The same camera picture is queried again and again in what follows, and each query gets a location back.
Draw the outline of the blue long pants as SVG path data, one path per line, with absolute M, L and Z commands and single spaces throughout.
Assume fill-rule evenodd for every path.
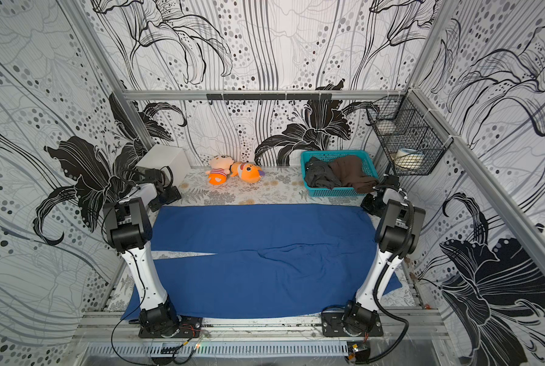
M 164 207 L 155 262 L 178 314 L 223 319 L 296 317 L 352 300 L 376 257 L 360 207 L 262 204 Z

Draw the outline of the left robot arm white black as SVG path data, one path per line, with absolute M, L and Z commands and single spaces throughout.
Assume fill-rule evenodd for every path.
M 173 173 L 167 166 L 132 172 L 136 180 L 131 191 L 103 206 L 103 239 L 120 254 L 132 274 L 139 297 L 140 336 L 169 338 L 179 332 L 180 318 L 155 267 L 148 212 L 160 207 L 161 195 L 172 187 Z

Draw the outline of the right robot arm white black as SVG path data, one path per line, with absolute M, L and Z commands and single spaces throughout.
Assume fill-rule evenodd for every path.
M 426 216 L 423 208 L 410 202 L 397 175 L 385 175 L 376 191 L 362 202 L 362 207 L 371 214 L 377 213 L 380 221 L 371 270 L 344 312 L 344 331 L 350 336 L 365 336 L 377 325 L 382 295 L 396 268 L 417 248 Z

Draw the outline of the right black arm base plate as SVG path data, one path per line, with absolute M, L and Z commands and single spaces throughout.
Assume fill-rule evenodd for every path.
M 321 314 L 321 328 L 323 335 L 328 338 L 336 337 L 381 337 L 384 335 L 379 318 L 373 325 L 361 323 L 359 320 L 345 318 L 343 311 L 330 311 Z

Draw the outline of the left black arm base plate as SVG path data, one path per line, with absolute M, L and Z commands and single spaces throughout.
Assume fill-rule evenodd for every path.
M 154 332 L 141 328 L 138 337 L 141 339 L 194 339 L 198 338 L 202 330 L 202 317 L 179 316 L 179 323 L 164 324 Z

